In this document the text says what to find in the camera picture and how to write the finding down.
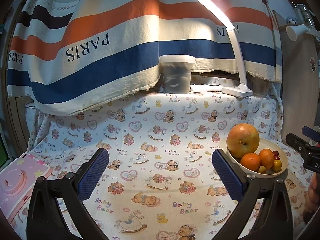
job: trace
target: small white lamp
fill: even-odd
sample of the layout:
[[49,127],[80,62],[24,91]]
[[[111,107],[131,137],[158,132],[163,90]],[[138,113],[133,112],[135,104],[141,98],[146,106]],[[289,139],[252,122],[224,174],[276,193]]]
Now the small white lamp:
[[296,41],[299,36],[305,33],[320,38],[320,31],[316,31],[314,29],[308,28],[304,24],[287,26],[286,31],[287,31],[287,35],[292,41]]
[[239,72],[240,85],[237,87],[223,87],[222,93],[232,95],[238,98],[244,98],[252,95],[252,90],[247,86],[247,77],[245,75],[244,61],[242,58],[240,44],[236,37],[235,27],[229,18],[212,2],[211,0],[197,0],[215,15],[226,27],[231,41],[231,46],[236,57],[236,63]]

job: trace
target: striped curtain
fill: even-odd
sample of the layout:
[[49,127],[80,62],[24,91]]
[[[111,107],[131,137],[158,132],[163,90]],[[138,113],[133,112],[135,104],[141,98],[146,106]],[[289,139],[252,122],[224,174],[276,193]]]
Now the striped curtain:
[[[281,81],[266,0],[214,2],[237,28],[246,71]],[[8,56],[8,95],[75,114],[153,87],[167,54],[194,56],[195,72],[237,73],[225,26],[196,0],[27,0]]]

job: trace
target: fruit bowl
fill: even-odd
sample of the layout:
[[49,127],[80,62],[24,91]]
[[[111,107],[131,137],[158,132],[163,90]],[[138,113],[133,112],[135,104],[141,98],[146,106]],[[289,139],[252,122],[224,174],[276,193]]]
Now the fruit bowl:
[[226,151],[226,154],[229,156],[231,161],[234,162],[234,163],[237,163],[245,173],[252,173],[257,178],[269,179],[269,178],[273,178],[273,177],[279,176],[281,173],[283,173],[287,169],[287,167],[288,167],[288,158],[287,158],[287,155],[283,152],[283,150],[278,145],[276,145],[275,143],[273,143],[273,142],[271,142],[271,141],[269,141],[267,139],[264,139],[264,138],[260,138],[259,147],[255,151],[255,153],[259,154],[259,152],[261,150],[266,149],[266,148],[270,149],[271,151],[278,151],[279,152],[279,158],[280,158],[281,163],[282,163],[281,170],[276,172],[276,171],[273,171],[272,169],[269,169],[269,170],[267,170],[266,174],[258,173],[258,172],[255,172],[255,171],[251,171],[251,170],[247,169],[246,167],[242,166],[240,164],[240,159],[239,160],[235,159],[230,154],[229,150]]

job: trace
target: yellow fruit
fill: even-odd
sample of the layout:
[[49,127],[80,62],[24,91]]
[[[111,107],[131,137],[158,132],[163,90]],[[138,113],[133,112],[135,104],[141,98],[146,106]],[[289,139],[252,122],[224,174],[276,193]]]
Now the yellow fruit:
[[274,164],[273,164],[273,166],[272,166],[272,169],[273,169],[274,171],[279,171],[279,170],[281,170],[281,167],[282,167],[281,160],[275,160],[275,161],[274,161]]
[[261,150],[259,153],[259,157],[261,159],[262,166],[265,166],[267,170],[272,168],[275,161],[275,157],[271,150],[269,149]]
[[251,171],[256,171],[260,167],[260,157],[255,153],[247,153],[242,156],[240,164]]
[[260,168],[257,171],[258,173],[262,173],[262,174],[266,174],[267,169],[265,168],[265,166],[260,166]]
[[242,158],[247,153],[254,153],[259,142],[260,137],[257,129],[247,123],[234,126],[227,138],[228,149],[235,158]]

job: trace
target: screw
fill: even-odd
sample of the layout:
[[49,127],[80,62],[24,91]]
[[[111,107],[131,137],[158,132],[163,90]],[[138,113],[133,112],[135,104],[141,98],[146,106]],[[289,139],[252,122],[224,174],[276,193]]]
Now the screw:
[[283,183],[283,179],[282,179],[282,178],[277,178],[276,181],[277,181],[279,184]]
[[248,173],[248,174],[247,174],[247,178],[252,180],[252,179],[255,179],[256,176],[253,175],[252,173]]
[[73,178],[74,175],[75,175],[75,174],[74,174],[73,172],[68,172],[68,173],[65,175],[65,177],[66,177],[67,179],[71,179],[71,178]]
[[44,182],[44,176],[41,176],[37,179],[37,182],[41,183],[41,182]]

